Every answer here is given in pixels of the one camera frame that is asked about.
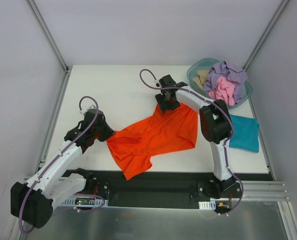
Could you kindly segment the orange t shirt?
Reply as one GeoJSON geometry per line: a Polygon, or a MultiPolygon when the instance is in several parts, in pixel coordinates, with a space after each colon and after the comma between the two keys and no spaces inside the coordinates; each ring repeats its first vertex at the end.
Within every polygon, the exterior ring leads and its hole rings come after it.
{"type": "Polygon", "coordinates": [[[194,149],[198,138],[198,114],[185,104],[163,113],[156,106],[152,116],[110,137],[108,149],[126,180],[152,167],[156,155],[194,149]]]}

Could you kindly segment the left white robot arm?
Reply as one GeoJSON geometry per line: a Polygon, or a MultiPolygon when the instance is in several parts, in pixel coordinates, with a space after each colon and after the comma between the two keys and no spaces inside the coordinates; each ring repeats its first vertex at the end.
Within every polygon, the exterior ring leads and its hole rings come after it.
{"type": "Polygon", "coordinates": [[[53,211],[75,193],[90,194],[95,177],[90,171],[77,168],[61,180],[69,167],[90,148],[95,140],[105,142],[115,132],[101,110],[90,108],[78,125],[69,130],[56,154],[26,182],[16,182],[10,189],[10,213],[34,228],[42,228],[53,211]]]}

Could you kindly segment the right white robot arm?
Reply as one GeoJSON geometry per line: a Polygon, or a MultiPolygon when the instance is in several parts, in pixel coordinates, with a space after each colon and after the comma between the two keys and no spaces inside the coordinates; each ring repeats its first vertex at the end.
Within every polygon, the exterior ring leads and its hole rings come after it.
{"type": "Polygon", "coordinates": [[[176,83],[169,74],[154,83],[160,90],[155,99],[163,113],[177,109],[181,103],[198,113],[201,133],[210,143],[214,165],[213,180],[203,190],[213,191],[218,197],[227,196],[236,179],[229,154],[233,124],[226,103],[201,96],[186,83],[176,83]]]}

